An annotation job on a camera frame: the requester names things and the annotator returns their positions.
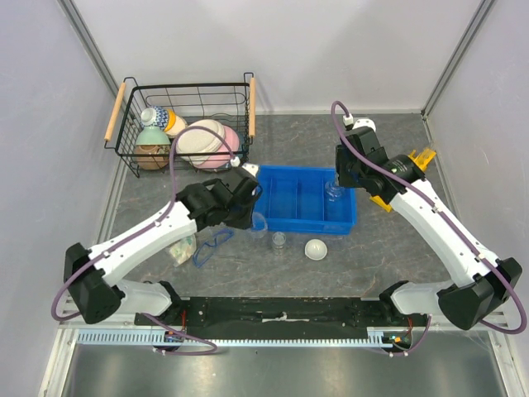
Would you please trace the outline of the clear glass funnel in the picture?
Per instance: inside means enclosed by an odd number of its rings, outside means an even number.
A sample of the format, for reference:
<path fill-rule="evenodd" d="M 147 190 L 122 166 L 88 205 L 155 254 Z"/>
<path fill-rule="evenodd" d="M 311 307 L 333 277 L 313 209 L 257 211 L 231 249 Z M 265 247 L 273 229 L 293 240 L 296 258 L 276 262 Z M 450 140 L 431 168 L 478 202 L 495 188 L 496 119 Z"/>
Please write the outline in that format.
<path fill-rule="evenodd" d="M 338 185 L 335 180 L 329 180 L 325 184 L 326 200 L 335 203 L 343 199 L 345 189 Z"/>

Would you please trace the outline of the clear glass beaker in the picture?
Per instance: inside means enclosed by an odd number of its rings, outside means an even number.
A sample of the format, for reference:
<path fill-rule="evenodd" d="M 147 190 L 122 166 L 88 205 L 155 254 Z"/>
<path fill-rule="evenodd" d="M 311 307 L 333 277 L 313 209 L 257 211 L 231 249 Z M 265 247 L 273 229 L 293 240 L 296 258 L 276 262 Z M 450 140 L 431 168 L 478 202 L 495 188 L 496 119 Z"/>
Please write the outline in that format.
<path fill-rule="evenodd" d="M 265 237 L 268 232 L 268 223 L 265 216 L 262 213 L 253 212 L 251 221 L 250 236 L 253 239 Z"/>

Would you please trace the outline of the blue plastic divided bin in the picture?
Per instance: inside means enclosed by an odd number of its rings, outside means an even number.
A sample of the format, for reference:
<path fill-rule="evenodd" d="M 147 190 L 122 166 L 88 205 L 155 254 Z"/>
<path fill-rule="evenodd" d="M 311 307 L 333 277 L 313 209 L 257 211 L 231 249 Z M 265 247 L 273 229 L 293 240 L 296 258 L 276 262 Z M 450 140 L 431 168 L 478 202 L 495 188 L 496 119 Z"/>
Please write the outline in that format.
<path fill-rule="evenodd" d="M 273 232 L 348 235 L 357 223 L 355 191 L 330 200 L 326 183 L 334 177 L 332 168 L 262 165 L 255 211 Z"/>

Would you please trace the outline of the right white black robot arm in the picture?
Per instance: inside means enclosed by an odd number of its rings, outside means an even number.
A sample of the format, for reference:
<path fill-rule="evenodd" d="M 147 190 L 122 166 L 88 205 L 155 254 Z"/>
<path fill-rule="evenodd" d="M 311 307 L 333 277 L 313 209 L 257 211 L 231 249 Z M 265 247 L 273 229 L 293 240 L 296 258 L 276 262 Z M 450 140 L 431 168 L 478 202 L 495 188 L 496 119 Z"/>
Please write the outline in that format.
<path fill-rule="evenodd" d="M 500 259 L 444 205 L 423 170 L 409 155 L 388 157 L 369 119 L 361 119 L 349 134 L 338 131 L 337 182 L 343 188 L 364 189 L 399 213 L 435 252 L 448 272 L 442 282 L 399 281 L 381 295 L 380 319 L 391 326 L 409 314 L 441 314 L 456 327 L 488 326 L 493 311 L 512 300 L 520 324 L 508 334 L 523 332 L 527 311 L 514 288 L 522 275 L 512 257 Z"/>

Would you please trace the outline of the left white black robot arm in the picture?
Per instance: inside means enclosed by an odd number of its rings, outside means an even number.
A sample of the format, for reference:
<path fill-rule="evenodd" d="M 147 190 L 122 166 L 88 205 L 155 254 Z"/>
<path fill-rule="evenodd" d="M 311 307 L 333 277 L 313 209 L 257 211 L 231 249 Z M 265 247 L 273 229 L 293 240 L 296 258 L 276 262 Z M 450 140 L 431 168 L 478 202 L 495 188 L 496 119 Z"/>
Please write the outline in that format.
<path fill-rule="evenodd" d="M 180 298 L 170 283 L 141 283 L 126 276 L 142 262 L 207 227 L 251 225 L 260 197 L 259 166 L 244 164 L 223 177 L 186 186 L 160 211 L 113 239 L 65 252 L 64 282 L 87 324 L 117 313 L 148 313 L 164 325 L 178 322 Z"/>

